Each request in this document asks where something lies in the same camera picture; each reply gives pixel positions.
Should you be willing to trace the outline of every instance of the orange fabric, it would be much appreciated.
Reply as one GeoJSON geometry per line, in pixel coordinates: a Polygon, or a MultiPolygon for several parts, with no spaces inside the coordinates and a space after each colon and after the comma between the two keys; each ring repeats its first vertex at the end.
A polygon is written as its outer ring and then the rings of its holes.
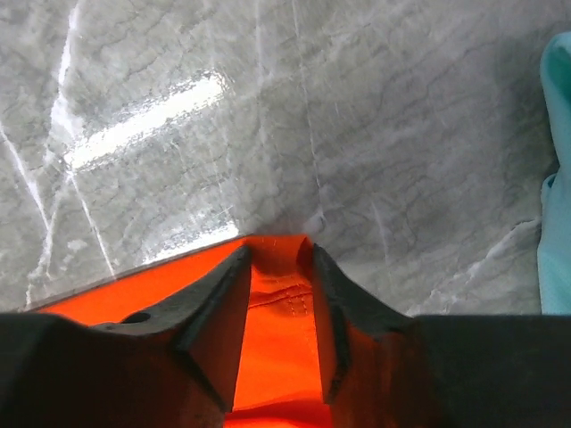
{"type": "Polygon", "coordinates": [[[252,289],[230,428],[330,428],[321,402],[305,236],[253,236],[127,276],[40,312],[86,325],[119,322],[196,279],[240,245],[252,249],[252,289]]]}

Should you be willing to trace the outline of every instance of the hole in black plastic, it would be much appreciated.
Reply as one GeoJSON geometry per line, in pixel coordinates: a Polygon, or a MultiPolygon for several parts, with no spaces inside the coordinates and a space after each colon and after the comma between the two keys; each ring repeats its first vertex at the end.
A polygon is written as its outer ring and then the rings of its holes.
{"type": "Polygon", "coordinates": [[[146,312],[135,312],[134,314],[129,315],[123,321],[122,324],[136,324],[136,323],[143,323],[147,319],[151,317],[150,314],[146,312]]]}

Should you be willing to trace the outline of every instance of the teal fabric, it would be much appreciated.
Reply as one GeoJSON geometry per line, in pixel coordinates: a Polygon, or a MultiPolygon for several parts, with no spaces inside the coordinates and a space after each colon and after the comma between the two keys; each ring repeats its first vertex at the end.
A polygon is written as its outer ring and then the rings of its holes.
{"type": "Polygon", "coordinates": [[[571,32],[548,44],[541,76],[560,165],[542,187],[542,239],[537,251],[542,311],[571,314],[571,32]]]}

